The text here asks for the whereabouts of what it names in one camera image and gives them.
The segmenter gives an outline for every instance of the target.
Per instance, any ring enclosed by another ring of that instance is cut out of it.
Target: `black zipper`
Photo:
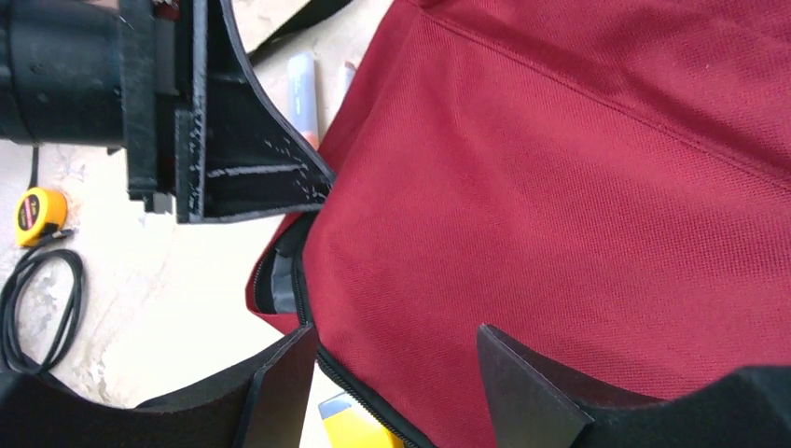
[[[304,214],[299,217],[280,237],[279,241],[271,248],[256,270],[253,281],[253,295],[258,304],[259,299],[266,300],[263,290],[258,290],[260,277],[264,276],[265,267],[268,260],[274,257],[275,249],[284,251],[292,255],[291,282],[294,292],[295,305],[297,308],[297,319],[300,325],[312,322],[312,312],[307,297],[307,287],[305,285],[305,275],[302,271],[302,251],[307,242],[307,235],[315,214]],[[345,390],[350,397],[356,400],[368,411],[383,427],[392,432],[396,437],[404,442],[408,448],[434,447],[428,438],[407,419],[394,410],[389,403],[382,399],[379,394],[370,389],[367,385],[355,379],[341,364],[331,356],[327,350],[319,343],[316,353],[316,361],[319,369],[336,385]],[[371,401],[376,401],[378,405],[372,405]]]

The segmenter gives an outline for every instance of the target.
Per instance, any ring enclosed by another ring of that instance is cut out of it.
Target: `black cable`
[[[38,145],[33,147],[33,157],[30,164],[30,183],[27,184],[27,189],[38,186]]]
[[[62,248],[38,253],[45,246],[73,233],[74,231],[71,230],[56,231],[42,237],[38,244],[22,256],[11,276],[6,280],[6,284],[3,285],[0,292],[0,370],[10,369],[32,375],[49,371],[63,360],[74,343],[82,309],[84,271],[82,259],[75,251]],[[16,316],[21,293],[27,282],[50,259],[62,259],[68,264],[74,277],[74,284],[52,346],[41,364],[37,364],[21,350]]]

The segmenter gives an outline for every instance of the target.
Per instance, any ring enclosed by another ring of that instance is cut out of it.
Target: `zipper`
[[[400,440],[402,440],[404,442],[404,446],[406,446],[407,448],[419,448],[417,443],[415,443],[410,438],[408,438],[407,435],[401,432],[400,430],[398,430],[398,428],[388,423],[388,421],[380,413],[378,413],[375,409],[373,409],[372,406],[368,405],[366,401],[360,396],[360,394],[358,394],[354,390],[352,385],[350,385],[348,381],[343,379],[343,377],[341,377],[334,369],[332,369],[329,366],[329,364],[326,361],[327,354],[323,353],[325,351],[326,349],[324,347],[319,346],[318,352],[316,353],[317,355],[316,361],[319,365],[319,369],[321,369],[321,371],[330,380],[332,380],[336,385],[339,385],[340,388],[342,388],[347,394],[349,394],[350,397],[352,397],[355,401],[360,403],[360,405],[366,411],[368,411],[368,413],[370,413],[371,416],[373,416],[373,418],[375,418],[380,423],[380,425],[385,427],[388,431],[392,432],[393,435],[395,435]]]
[[[291,263],[291,287],[294,293],[294,300],[295,300],[295,307],[297,309],[297,319],[300,325],[305,324],[313,324],[312,319],[312,312],[310,308],[310,304],[307,298],[307,286],[305,284],[305,275],[302,271],[302,252],[305,248],[305,244],[307,243],[307,234],[310,230],[313,221],[315,220],[316,214],[315,213],[306,213],[303,214],[301,217],[297,218],[294,223],[289,226],[288,229],[284,231],[284,233],[278,238],[278,241],[272,245],[269,250],[269,253],[264,256],[263,260],[258,264],[256,268],[256,274],[253,280],[253,298],[256,302],[256,305],[259,309],[260,305],[259,300],[269,300],[271,301],[271,292],[266,288],[259,288],[260,282],[264,277],[268,277],[269,273],[267,272],[267,266],[271,266],[272,262],[275,257],[275,252],[284,253],[284,255],[290,255],[292,257]],[[369,403],[369,400],[363,397],[363,394],[360,390],[368,389],[368,387],[356,379],[347,372],[335,358],[333,358],[327,350],[319,343],[318,351],[316,353],[316,361],[319,365],[319,369],[336,385],[339,385],[344,391],[346,391],[350,397],[352,397],[355,401],[360,403],[360,405],[368,411],[371,416],[373,416],[379,423],[387,428],[388,431],[392,432],[396,437],[404,442],[404,446],[407,448],[421,448],[421,447],[431,447],[434,446],[421,432],[419,429],[413,427],[403,416],[398,414],[395,410],[392,412],[395,414],[392,418],[388,418],[387,416],[383,415],[382,412],[377,411],[374,409]],[[375,391],[369,391],[367,393],[369,396],[378,397]],[[389,405],[382,400],[382,404],[389,408]],[[415,433],[414,437],[411,437],[405,433],[404,429],[399,429],[392,423],[392,420],[403,420],[404,427],[407,427],[405,430],[411,433]]]
[[[305,242],[299,246],[297,252],[294,254],[294,262],[291,265],[292,288],[294,290],[294,300],[296,301],[297,305],[297,319],[300,325],[313,323],[311,309],[307,304],[308,301],[306,300],[305,294],[305,291],[307,290],[304,284],[305,275],[300,269],[302,266],[302,250],[304,248]],[[404,446],[407,448],[419,448],[420,445],[413,441],[403,431],[391,424],[388,418],[374,409],[374,407],[362,397],[362,395],[357,391],[357,387],[346,380],[345,377],[348,377],[348,373],[346,375],[341,375],[338,372],[338,369],[332,366],[333,363],[337,363],[338,361],[335,361],[321,344],[319,344],[318,350],[316,352],[316,361],[319,365],[319,369],[321,369],[321,371],[327,377],[329,377],[330,380],[332,380],[336,385],[339,385],[343,390],[346,391],[346,393],[349,394],[350,397],[360,403],[360,405],[365,408],[365,410],[368,411],[368,413],[370,413],[371,416],[373,416],[383,427],[401,439],[404,442]]]

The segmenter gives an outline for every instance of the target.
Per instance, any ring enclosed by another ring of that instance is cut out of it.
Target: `seam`
[[[416,4],[413,0],[400,0],[400,1],[409,3],[414,7],[418,8],[423,17],[425,17],[432,23],[444,28],[445,30],[464,38],[468,42],[478,44],[486,49],[490,49],[496,53],[499,53],[507,57],[511,61],[518,63],[519,65],[522,65],[525,68],[528,68],[536,72],[538,75],[551,79],[552,81],[561,84],[567,89],[571,91],[575,91],[576,93],[579,93],[580,95],[583,95],[595,101],[599,105],[603,105],[613,111],[620,113],[621,115],[624,115],[625,117],[628,117],[630,119],[633,119],[643,124],[644,126],[658,133],[661,133],[663,135],[672,138],[673,140],[683,144],[686,147],[690,147],[695,150],[698,150],[699,152],[701,152],[702,154],[708,157],[724,162],[725,164],[733,168],[736,168],[745,174],[748,174],[752,177],[770,183],[778,189],[783,189],[785,191],[791,192],[791,185],[789,185],[791,183],[789,182],[788,176],[778,176],[773,173],[769,173],[766,170],[756,166],[756,163],[740,160],[736,157],[723,153],[721,150],[717,150],[715,148],[716,145],[711,145],[712,147],[706,146],[700,140],[691,137],[688,133],[679,131],[669,124],[662,124],[643,115],[638,115],[639,112],[634,110],[633,108],[599,97],[598,95],[594,94],[588,89],[585,89],[584,87],[570,81],[569,79],[564,78],[558,75],[557,73],[551,71],[550,69],[546,68],[544,65],[536,63],[530,60],[529,58],[526,58],[525,56],[516,53],[515,51],[504,48],[496,43],[490,42],[484,39],[483,37],[481,37],[480,35],[470,30],[467,30],[466,28],[461,27],[452,21],[447,21],[445,19],[441,19],[439,17],[431,15],[428,11],[423,9],[420,5]]]
[[[698,15],[709,17],[709,18],[711,18],[711,19],[713,19],[713,20],[715,20],[715,21],[717,21],[719,23],[726,24],[726,25],[732,26],[734,28],[739,28],[741,31],[743,31],[743,32],[745,32],[747,34],[754,35],[754,36],[760,37],[762,39],[768,40],[768,41],[771,42],[772,45],[776,45],[778,47],[787,48],[789,46],[789,44],[791,44],[791,42],[788,42],[788,41],[783,40],[781,38],[775,37],[773,35],[768,35],[766,33],[762,33],[762,32],[760,32],[758,30],[755,30],[753,28],[748,27],[744,23],[735,21],[734,19],[732,19],[732,18],[730,18],[728,16],[725,16],[725,15],[722,15],[722,14],[716,14],[713,11],[706,11],[704,9],[698,9],[698,8],[690,7],[688,5],[685,5],[684,3],[677,2],[677,1],[676,2],[665,1],[664,4],[665,5],[670,5],[672,7],[681,8],[684,11],[689,12],[689,13],[693,13],[693,14],[698,14]]]
[[[395,0],[395,1],[410,4],[416,7],[418,9],[418,12],[421,13],[423,12],[423,10],[419,6],[412,3],[410,0]],[[407,41],[411,39],[412,35],[414,34],[415,27],[417,26],[417,22],[420,20],[420,18],[421,15],[416,15],[414,18],[411,18],[411,20],[409,21],[409,27],[403,30],[403,39],[402,39],[403,44],[398,48],[397,53],[393,56],[397,60],[397,62],[394,63],[394,65],[391,67],[392,69],[394,68],[396,70],[395,71],[390,70],[389,73],[387,73],[386,77],[379,81],[379,85],[380,85],[379,91],[386,90],[389,86],[391,86],[394,83],[394,78],[396,77],[396,74],[399,73],[397,71],[397,68],[399,68],[403,64],[402,55],[404,54],[405,48],[408,45]],[[382,94],[378,93],[376,95],[376,98],[370,103],[370,110],[377,109],[378,108],[377,104],[379,104],[381,101],[382,101]],[[360,122],[358,122],[355,126],[352,127],[347,126],[349,132],[347,132],[341,138],[339,138],[338,142],[333,147],[329,147],[325,149],[325,152],[319,151],[319,155],[324,157],[325,160],[332,159],[333,161],[335,161],[335,157],[338,156],[337,154],[338,151],[342,151],[345,148],[347,149],[346,154],[340,156],[342,157],[341,162],[340,163],[336,162],[335,164],[337,166],[331,166],[331,168],[336,171],[336,177],[340,176],[340,172],[342,171],[343,166],[346,164],[346,161],[349,160],[353,155],[353,152],[350,152],[348,149],[355,147],[355,143],[360,138],[360,132],[358,131],[366,128],[366,123],[368,122],[369,119],[370,119],[370,113],[366,114],[365,118],[362,119]]]

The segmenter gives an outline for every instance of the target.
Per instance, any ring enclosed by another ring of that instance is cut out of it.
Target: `yellow tape measure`
[[[33,187],[17,202],[14,232],[17,245],[33,247],[42,236],[63,228],[66,198],[59,191]]]

